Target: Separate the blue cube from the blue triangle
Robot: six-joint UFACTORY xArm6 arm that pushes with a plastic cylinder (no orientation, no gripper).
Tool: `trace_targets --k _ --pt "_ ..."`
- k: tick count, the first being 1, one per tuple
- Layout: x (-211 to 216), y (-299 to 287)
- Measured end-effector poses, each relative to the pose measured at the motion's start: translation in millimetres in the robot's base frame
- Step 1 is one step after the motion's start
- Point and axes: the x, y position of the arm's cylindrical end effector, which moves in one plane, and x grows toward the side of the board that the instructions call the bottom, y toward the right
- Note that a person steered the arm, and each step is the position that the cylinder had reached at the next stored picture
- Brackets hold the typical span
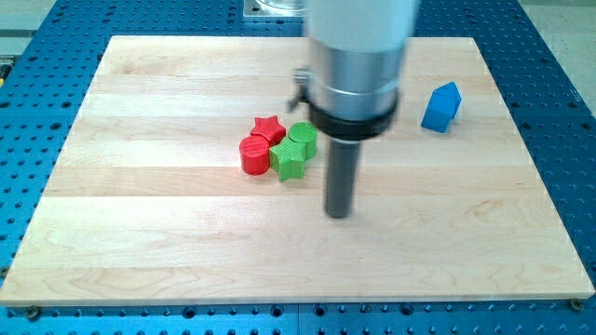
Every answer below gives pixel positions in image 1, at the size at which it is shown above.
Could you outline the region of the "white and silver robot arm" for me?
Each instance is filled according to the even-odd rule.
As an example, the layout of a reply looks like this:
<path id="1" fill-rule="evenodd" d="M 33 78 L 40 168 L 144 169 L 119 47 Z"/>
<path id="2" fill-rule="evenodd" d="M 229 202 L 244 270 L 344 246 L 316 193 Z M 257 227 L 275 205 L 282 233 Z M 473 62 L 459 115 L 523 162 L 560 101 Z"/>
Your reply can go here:
<path id="1" fill-rule="evenodd" d="M 340 141 L 363 141 L 391 124 L 400 68 L 417 0 L 312 0 L 305 3 L 307 62 L 293 73 L 310 122 Z"/>

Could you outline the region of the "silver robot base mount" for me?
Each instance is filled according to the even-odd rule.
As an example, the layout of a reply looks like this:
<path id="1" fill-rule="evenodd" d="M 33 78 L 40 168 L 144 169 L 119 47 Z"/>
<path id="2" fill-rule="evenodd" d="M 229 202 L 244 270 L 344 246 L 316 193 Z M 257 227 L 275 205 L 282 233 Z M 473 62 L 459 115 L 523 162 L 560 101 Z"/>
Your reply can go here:
<path id="1" fill-rule="evenodd" d="M 244 17 L 301 17 L 305 0 L 244 0 Z"/>

